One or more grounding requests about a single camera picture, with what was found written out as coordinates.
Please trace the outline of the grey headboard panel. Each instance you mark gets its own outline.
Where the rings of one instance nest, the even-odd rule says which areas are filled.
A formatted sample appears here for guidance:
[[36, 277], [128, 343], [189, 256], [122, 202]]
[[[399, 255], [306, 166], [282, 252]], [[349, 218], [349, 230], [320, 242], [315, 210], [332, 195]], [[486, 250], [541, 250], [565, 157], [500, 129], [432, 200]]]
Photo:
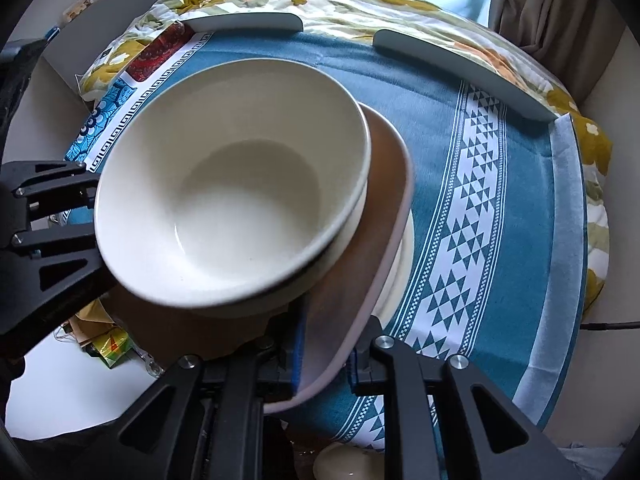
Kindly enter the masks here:
[[62, 30], [44, 50], [43, 57], [64, 82], [77, 89], [77, 81], [104, 48], [145, 13], [156, 0], [96, 0]]

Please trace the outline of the blue patterned tablecloth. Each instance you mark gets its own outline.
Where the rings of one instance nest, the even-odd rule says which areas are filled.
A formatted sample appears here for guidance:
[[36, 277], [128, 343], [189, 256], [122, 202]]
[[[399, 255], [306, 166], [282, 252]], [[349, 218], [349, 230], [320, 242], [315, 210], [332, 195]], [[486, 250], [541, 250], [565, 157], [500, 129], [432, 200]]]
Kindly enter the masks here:
[[405, 140], [416, 187], [408, 285], [386, 334], [429, 358], [463, 354], [536, 425], [548, 422], [585, 291], [586, 180], [575, 122], [532, 122], [424, 62], [310, 32], [215, 32], [146, 81], [119, 76], [66, 158], [100, 170], [139, 110], [206, 68], [285, 58], [322, 70]]

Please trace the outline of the floral quilt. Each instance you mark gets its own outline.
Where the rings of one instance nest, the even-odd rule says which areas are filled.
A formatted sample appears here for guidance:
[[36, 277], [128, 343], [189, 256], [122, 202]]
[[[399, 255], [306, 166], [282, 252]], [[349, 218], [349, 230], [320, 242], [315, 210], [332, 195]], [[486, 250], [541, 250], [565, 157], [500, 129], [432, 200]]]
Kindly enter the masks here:
[[574, 120], [587, 188], [586, 304], [592, 306], [608, 275], [610, 231], [603, 185], [612, 142], [584, 116], [562, 84], [528, 54], [488, 28], [424, 0], [156, 0], [134, 14], [127, 29], [78, 77], [81, 99], [96, 102], [114, 78], [173, 22], [239, 12], [298, 15], [308, 32], [368, 44], [380, 29], [413, 36], [461, 55], [514, 84], [555, 114]]

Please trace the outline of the grey table rail right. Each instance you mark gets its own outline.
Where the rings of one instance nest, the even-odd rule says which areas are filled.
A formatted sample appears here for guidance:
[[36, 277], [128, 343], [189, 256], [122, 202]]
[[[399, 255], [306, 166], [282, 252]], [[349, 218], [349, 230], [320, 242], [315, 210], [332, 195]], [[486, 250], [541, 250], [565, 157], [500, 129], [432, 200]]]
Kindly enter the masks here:
[[433, 65], [466, 80], [476, 88], [488, 92], [521, 116], [535, 122], [553, 122], [556, 114], [516, 84], [480, 66], [462, 55], [448, 51], [422, 39], [390, 29], [378, 30], [373, 36], [373, 47], [389, 50], [409, 58]]

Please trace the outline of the pink rectangular tray dish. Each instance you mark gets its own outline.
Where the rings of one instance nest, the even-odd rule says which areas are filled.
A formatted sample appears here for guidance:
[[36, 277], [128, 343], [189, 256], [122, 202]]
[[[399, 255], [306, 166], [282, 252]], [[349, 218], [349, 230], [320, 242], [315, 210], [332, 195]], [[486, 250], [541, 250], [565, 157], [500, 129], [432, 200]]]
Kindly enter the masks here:
[[[291, 399], [266, 404], [267, 414], [309, 401], [338, 375], [381, 295], [404, 234], [413, 191], [406, 144], [383, 115], [367, 105], [361, 109], [372, 146], [363, 214], [335, 266], [309, 292], [297, 297], [307, 300], [300, 383]], [[139, 347], [158, 364], [167, 365], [185, 353], [203, 358], [230, 353], [261, 335], [270, 318], [291, 302], [245, 318], [204, 318], [190, 309], [150, 304], [117, 285], [104, 306]]]

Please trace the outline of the brown curtain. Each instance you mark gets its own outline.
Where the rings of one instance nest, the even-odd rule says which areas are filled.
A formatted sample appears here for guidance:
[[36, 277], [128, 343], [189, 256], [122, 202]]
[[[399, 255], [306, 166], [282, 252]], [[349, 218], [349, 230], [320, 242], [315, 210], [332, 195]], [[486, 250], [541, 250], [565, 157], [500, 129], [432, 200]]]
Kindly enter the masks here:
[[488, 24], [557, 76], [578, 104], [627, 28], [612, 0], [490, 0]]

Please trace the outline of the large cream bowl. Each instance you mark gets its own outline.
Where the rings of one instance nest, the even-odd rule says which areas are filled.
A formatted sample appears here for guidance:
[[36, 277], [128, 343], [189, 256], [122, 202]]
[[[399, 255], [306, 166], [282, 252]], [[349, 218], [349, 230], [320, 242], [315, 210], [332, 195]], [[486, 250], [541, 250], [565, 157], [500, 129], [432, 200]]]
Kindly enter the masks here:
[[201, 70], [152, 99], [103, 166], [101, 256], [153, 304], [254, 298], [337, 237], [366, 187], [371, 139], [335, 79], [274, 58]]

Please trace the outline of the cream bowl with floral print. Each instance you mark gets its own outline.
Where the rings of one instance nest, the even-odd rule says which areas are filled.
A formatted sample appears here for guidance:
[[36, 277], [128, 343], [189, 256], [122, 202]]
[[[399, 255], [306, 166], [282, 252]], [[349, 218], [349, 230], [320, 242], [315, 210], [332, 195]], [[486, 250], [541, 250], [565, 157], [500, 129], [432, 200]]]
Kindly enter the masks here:
[[305, 292], [309, 292], [335, 266], [354, 237], [366, 204], [367, 192], [368, 186], [365, 185], [355, 208], [334, 240], [312, 263], [292, 278], [247, 300], [216, 307], [193, 308], [190, 312], [204, 318], [245, 318], [280, 309]]

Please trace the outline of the stack of cream plates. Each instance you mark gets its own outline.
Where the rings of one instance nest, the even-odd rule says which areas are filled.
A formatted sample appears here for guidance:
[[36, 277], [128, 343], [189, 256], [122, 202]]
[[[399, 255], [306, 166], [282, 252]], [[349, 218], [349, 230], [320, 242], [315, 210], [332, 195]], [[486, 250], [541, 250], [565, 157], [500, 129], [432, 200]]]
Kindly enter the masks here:
[[414, 253], [413, 215], [409, 212], [404, 234], [398, 246], [390, 273], [387, 275], [381, 295], [372, 311], [383, 328], [390, 322], [399, 308], [411, 274]]

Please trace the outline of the grey table rail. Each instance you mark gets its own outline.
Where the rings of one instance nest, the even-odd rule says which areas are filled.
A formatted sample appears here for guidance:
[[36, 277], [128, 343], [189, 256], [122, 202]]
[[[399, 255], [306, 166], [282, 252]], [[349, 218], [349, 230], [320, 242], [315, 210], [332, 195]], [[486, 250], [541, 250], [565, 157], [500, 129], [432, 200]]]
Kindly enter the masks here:
[[480, 66], [462, 55], [448, 51], [422, 39], [390, 29], [378, 30], [373, 36], [373, 47], [389, 50], [409, 58], [433, 65], [466, 80], [476, 88], [488, 92], [521, 116], [535, 122], [553, 122], [556, 114], [516, 84]]
[[304, 24], [296, 14], [282, 12], [228, 13], [200, 18], [182, 18], [181, 23], [194, 32], [218, 30], [272, 30], [273, 32], [302, 32]]

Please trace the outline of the grey table rail left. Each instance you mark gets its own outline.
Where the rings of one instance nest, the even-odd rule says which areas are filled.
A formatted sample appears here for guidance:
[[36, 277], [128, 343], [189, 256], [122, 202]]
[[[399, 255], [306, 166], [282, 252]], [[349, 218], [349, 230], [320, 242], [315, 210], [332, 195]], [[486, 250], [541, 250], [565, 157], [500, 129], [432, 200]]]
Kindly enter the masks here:
[[218, 30], [272, 30], [273, 32], [302, 32], [304, 24], [296, 14], [282, 12], [228, 13], [200, 18], [182, 18], [181, 23], [194, 32]]

